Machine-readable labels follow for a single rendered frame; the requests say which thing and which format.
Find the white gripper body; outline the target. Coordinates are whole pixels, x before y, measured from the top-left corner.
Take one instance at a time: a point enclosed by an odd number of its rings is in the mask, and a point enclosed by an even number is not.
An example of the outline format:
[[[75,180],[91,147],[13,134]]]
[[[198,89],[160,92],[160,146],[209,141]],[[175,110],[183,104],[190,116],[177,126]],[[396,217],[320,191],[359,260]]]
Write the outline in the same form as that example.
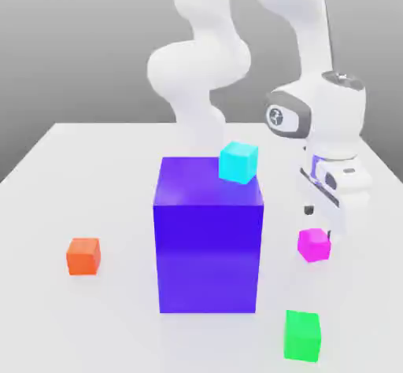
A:
[[[300,167],[299,172],[303,181],[301,188],[305,197],[305,214],[308,215],[308,208],[311,208],[311,215],[321,216],[327,221],[326,231],[329,231],[330,235],[345,235],[346,222],[339,200],[321,183],[312,180],[303,167]]]

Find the small magenta cube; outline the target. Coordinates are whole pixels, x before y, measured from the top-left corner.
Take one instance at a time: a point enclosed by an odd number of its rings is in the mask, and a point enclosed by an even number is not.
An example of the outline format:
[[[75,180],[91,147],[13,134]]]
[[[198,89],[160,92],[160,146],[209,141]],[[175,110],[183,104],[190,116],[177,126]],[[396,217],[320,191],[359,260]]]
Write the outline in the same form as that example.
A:
[[[299,231],[298,252],[309,262],[328,260],[331,252],[331,240],[320,228]]]

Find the small cyan cube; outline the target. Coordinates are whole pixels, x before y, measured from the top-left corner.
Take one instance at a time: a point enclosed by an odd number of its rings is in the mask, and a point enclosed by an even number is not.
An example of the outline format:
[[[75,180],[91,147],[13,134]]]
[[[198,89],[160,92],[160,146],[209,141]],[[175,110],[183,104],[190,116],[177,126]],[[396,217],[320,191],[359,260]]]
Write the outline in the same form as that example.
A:
[[[219,177],[247,184],[257,174],[258,146],[230,142],[220,152]]]

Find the small green cube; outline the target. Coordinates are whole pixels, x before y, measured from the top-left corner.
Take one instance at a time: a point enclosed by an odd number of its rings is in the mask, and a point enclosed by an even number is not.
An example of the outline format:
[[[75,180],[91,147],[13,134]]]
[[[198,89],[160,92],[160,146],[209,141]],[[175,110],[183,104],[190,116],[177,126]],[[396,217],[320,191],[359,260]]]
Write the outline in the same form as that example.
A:
[[[321,349],[320,317],[314,312],[286,310],[283,356],[317,363]]]

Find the small orange cube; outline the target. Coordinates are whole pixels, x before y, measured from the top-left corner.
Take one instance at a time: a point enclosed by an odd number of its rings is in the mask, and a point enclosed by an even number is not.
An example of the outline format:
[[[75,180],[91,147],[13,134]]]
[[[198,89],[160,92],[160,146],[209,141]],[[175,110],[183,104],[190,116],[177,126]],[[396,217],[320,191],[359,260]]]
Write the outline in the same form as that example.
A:
[[[98,238],[73,238],[66,252],[70,275],[96,275],[101,262]]]

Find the large purple box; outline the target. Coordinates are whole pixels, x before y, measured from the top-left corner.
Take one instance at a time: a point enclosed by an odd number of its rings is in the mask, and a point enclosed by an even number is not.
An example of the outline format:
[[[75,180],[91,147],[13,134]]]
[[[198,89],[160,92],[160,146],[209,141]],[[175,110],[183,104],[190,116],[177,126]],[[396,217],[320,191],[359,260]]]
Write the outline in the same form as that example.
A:
[[[153,200],[162,313],[256,311],[264,200],[215,157],[163,157]]]

